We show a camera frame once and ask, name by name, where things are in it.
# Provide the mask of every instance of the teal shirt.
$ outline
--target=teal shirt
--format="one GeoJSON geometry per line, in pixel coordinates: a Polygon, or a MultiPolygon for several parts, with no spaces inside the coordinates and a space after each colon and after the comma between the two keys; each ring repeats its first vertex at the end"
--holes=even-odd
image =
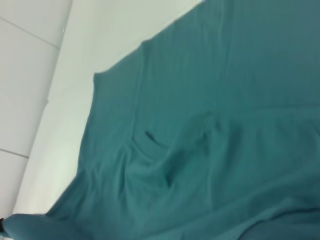
{"type": "Polygon", "coordinates": [[[14,215],[6,232],[320,236],[319,9],[208,0],[97,73],[74,181],[46,215],[14,215]]]}

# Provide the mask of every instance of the teal fabric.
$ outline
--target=teal fabric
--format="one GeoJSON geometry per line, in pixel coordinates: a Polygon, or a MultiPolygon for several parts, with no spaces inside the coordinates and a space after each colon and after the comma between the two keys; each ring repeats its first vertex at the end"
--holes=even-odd
{"type": "Polygon", "coordinates": [[[319,9],[208,0],[96,74],[77,175],[23,216],[33,239],[320,236],[319,9]]]}

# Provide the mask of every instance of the teal garment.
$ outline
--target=teal garment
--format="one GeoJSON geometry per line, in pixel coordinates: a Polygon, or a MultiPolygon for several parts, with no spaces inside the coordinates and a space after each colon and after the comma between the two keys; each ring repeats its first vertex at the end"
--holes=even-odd
{"type": "Polygon", "coordinates": [[[319,9],[208,0],[96,74],[75,179],[6,233],[41,221],[34,240],[320,236],[319,9]]]}

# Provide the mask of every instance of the white surface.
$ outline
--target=white surface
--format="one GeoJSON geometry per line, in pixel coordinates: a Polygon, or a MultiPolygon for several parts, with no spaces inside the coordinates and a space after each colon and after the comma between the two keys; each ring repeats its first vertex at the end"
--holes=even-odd
{"type": "Polygon", "coordinates": [[[0,19],[0,149],[29,156],[58,53],[0,19]]]}
{"type": "Polygon", "coordinates": [[[198,0],[74,0],[15,213],[43,213],[77,169],[93,73],[104,71],[198,0]]]}
{"type": "Polygon", "coordinates": [[[0,218],[12,214],[28,159],[0,151],[0,218]]]}
{"type": "Polygon", "coordinates": [[[60,47],[72,0],[0,0],[0,17],[60,47]]]}

